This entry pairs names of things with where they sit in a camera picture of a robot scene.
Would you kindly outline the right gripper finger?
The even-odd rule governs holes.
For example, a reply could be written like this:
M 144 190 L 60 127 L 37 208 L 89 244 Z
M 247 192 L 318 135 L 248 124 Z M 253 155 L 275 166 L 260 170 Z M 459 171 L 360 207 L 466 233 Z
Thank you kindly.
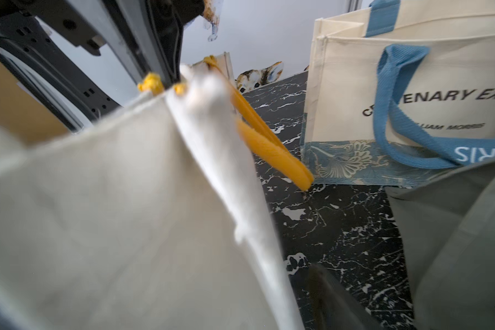
M 319 264 L 312 264 L 307 289 L 317 329 L 379 329 L 380 324 Z

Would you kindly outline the grey-green canvas bag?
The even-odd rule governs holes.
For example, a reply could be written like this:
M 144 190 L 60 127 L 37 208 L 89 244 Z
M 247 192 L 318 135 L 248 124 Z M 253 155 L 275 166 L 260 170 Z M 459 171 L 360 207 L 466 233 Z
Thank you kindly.
M 495 158 L 386 189 L 418 329 L 495 329 Z

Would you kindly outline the cream bag with yellow handles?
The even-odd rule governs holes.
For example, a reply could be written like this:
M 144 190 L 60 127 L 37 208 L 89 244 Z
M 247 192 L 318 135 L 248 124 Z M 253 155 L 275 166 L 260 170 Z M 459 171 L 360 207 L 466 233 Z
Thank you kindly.
M 78 133 L 0 127 L 0 329 L 302 329 L 254 158 L 312 174 L 214 57 Z

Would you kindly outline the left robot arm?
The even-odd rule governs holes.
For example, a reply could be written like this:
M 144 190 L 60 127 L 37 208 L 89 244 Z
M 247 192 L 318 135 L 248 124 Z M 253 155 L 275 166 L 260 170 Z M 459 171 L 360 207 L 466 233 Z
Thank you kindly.
M 181 79 L 203 1 L 0 1 L 0 62 L 69 130 Z

